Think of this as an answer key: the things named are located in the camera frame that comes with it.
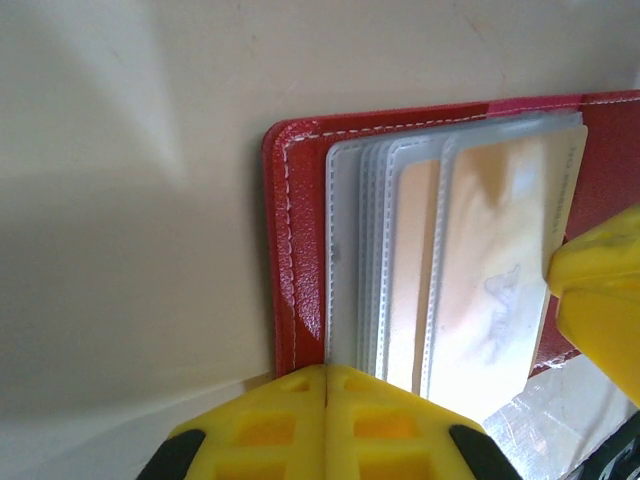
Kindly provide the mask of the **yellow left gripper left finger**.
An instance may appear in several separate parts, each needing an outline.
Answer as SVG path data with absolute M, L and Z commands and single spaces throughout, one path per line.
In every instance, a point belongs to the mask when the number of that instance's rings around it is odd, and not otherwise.
M 140 479 L 323 479 L 327 369 L 305 367 L 175 427 Z

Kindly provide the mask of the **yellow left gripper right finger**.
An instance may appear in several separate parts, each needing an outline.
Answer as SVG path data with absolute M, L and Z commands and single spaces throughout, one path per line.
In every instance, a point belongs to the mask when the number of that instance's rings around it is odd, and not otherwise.
M 478 423 L 347 366 L 329 366 L 327 479 L 519 479 Z

